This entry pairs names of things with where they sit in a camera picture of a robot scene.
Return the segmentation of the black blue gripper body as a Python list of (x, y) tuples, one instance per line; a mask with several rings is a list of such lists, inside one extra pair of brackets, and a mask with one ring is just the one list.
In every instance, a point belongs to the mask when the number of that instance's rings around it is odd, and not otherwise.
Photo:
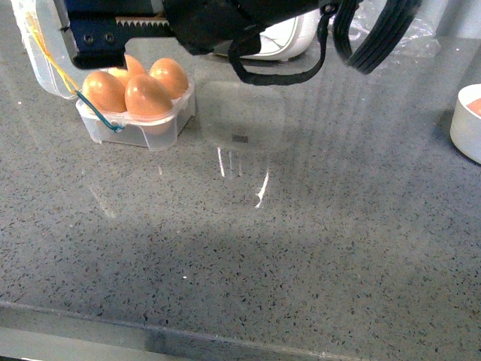
[(67, 50), (80, 69), (125, 67), (134, 38), (176, 38), (192, 55), (235, 43), (258, 53), (260, 34), (319, 8), (317, 1), (69, 1)]

